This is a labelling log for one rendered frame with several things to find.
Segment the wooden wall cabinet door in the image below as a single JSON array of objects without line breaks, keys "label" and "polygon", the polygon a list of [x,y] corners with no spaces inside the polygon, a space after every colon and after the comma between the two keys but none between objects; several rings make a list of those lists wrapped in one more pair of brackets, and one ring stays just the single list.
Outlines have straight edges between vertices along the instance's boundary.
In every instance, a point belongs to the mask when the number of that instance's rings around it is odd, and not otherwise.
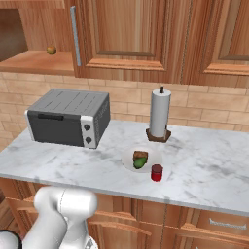
[{"label": "wooden wall cabinet door", "polygon": [[249,89],[249,0],[192,0],[182,82]]}]

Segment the wooden wall cabinet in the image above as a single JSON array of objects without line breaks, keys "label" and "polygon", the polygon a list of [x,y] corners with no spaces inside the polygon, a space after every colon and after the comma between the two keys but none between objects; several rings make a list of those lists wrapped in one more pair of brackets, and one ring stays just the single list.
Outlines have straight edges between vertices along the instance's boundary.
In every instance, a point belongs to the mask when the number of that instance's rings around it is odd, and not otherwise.
[{"label": "wooden wall cabinet", "polygon": [[[0,0],[2,14],[17,12],[27,49],[0,62],[0,72],[74,75],[70,0]],[[56,54],[47,47],[55,46]]]}]

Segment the white plate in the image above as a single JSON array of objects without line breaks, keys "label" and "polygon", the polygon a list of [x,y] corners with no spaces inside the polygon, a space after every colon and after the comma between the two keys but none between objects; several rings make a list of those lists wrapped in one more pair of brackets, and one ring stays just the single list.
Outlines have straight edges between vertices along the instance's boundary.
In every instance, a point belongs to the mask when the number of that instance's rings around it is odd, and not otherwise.
[{"label": "white plate", "polygon": [[122,162],[131,171],[147,173],[154,164],[162,164],[162,156],[150,147],[134,147],[123,153]]}]

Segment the red jam jar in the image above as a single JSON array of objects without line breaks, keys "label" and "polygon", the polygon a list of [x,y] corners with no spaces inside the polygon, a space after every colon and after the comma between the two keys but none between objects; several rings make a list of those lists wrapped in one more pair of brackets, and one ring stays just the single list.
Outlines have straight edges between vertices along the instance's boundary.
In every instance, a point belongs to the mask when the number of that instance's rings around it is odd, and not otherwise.
[{"label": "red jam jar", "polygon": [[160,164],[154,164],[151,168],[151,179],[159,182],[162,178],[163,167]]}]

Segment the wooden base cabinet door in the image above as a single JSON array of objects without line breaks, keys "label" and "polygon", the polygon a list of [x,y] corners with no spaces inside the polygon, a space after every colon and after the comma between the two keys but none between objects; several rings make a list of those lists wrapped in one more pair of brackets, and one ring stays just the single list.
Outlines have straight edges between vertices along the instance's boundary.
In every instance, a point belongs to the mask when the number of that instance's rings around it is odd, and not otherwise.
[{"label": "wooden base cabinet door", "polygon": [[97,200],[88,228],[99,249],[161,249],[164,204],[105,194]]}]

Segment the green avocado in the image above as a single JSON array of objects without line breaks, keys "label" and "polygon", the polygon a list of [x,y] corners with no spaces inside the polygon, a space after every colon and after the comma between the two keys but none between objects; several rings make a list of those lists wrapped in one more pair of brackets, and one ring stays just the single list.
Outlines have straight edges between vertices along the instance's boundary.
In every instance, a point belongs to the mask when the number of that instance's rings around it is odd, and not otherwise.
[{"label": "green avocado", "polygon": [[133,166],[135,169],[140,169],[144,166],[144,164],[147,162],[147,159],[145,158],[141,158],[141,159],[138,159],[138,160],[135,160],[134,163],[133,163]]}]

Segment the wooden drawer front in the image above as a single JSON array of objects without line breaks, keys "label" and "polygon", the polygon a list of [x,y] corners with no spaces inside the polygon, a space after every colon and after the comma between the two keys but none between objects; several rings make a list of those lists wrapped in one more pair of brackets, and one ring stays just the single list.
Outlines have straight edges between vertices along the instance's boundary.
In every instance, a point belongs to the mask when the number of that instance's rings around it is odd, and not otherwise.
[{"label": "wooden drawer front", "polygon": [[249,217],[191,209],[188,223],[204,238],[194,238],[196,249],[249,249]]}]

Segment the grey toaster oven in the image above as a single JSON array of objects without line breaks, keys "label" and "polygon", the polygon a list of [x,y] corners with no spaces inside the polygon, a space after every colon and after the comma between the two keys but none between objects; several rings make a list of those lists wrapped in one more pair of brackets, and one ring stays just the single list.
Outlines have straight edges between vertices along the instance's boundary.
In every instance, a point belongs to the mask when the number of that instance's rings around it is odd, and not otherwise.
[{"label": "grey toaster oven", "polygon": [[96,149],[111,118],[109,93],[51,89],[24,116],[34,141]]}]

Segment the open wooden cabinet door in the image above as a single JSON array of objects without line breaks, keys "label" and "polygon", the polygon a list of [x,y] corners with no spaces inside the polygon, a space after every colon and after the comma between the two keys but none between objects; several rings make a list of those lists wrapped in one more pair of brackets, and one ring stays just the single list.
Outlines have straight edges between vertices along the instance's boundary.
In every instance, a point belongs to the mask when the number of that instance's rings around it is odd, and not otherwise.
[{"label": "open wooden cabinet door", "polygon": [[78,78],[180,84],[192,0],[70,0],[82,66]]}]

